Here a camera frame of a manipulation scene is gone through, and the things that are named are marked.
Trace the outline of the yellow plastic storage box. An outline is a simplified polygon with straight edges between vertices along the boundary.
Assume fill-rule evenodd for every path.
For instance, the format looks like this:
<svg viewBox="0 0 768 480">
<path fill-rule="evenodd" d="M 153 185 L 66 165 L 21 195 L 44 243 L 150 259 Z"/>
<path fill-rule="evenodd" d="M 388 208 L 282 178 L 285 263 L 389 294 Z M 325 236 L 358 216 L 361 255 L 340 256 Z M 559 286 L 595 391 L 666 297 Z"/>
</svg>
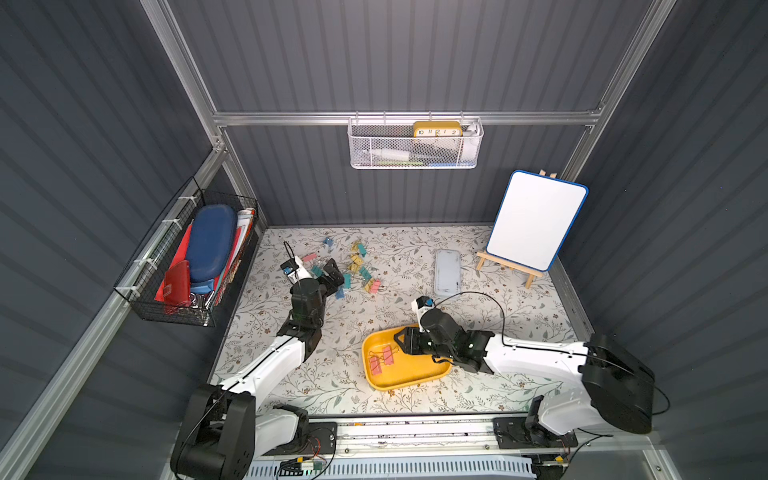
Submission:
<svg viewBox="0 0 768 480">
<path fill-rule="evenodd" d="M 370 334 L 362 343 L 362 359 L 365 377 L 368 383 L 378 391 L 391 391 L 447 376 L 452 366 L 448 363 L 435 363 L 430 356 L 412 356 L 403 352 L 396 339 L 403 339 L 400 332 L 403 327 L 396 327 Z M 394 364 L 383 368 L 380 376 L 372 376 L 368 368 L 367 353 L 381 346 L 390 344 L 396 349 Z"/>
</svg>

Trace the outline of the pink binder clip pair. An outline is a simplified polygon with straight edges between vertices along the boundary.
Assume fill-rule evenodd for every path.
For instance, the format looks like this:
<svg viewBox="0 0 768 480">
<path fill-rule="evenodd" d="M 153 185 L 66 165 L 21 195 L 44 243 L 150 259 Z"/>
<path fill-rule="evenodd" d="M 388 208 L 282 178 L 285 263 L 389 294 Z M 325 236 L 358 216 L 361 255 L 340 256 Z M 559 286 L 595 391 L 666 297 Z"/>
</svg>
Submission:
<svg viewBox="0 0 768 480">
<path fill-rule="evenodd" d="M 381 346 L 378 349 L 370 350 L 367 353 L 368 368 L 370 374 L 374 377 L 383 373 L 383 368 L 394 364 L 394 353 L 396 349 L 390 344 Z"/>
</svg>

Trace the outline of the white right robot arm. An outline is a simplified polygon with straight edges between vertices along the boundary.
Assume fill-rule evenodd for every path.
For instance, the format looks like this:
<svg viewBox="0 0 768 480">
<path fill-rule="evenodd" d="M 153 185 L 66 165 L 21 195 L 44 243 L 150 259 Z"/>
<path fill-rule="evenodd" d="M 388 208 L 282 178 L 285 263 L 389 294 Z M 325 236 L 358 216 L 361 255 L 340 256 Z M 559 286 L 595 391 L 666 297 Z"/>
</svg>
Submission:
<svg viewBox="0 0 768 480">
<path fill-rule="evenodd" d="M 564 436 L 601 422 L 632 434 L 652 430 L 655 375 L 605 335 L 586 342 L 535 342 L 466 330 L 438 308 L 424 307 L 417 317 L 415 327 L 394 334 L 407 355 L 446 360 L 470 373 L 524 374 L 561 384 L 561 393 L 531 401 L 529 430 Z"/>
</svg>

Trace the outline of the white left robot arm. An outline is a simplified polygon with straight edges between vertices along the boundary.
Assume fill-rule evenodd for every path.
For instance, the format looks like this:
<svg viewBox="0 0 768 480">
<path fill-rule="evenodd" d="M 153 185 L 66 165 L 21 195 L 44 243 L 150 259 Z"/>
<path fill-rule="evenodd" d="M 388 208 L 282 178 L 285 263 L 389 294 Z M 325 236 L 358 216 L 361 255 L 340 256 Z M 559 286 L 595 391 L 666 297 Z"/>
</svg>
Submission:
<svg viewBox="0 0 768 480">
<path fill-rule="evenodd" d="M 281 265 L 292 282 L 291 309 L 267 349 L 218 384 L 191 395 L 169 466 L 177 479 L 242 479 L 252 461 L 276 448 L 301 449 L 308 437 L 305 410 L 275 407 L 257 413 L 272 390 L 311 357 L 322 338 L 327 298 L 344 285 L 328 260 L 317 278 L 299 258 Z"/>
</svg>

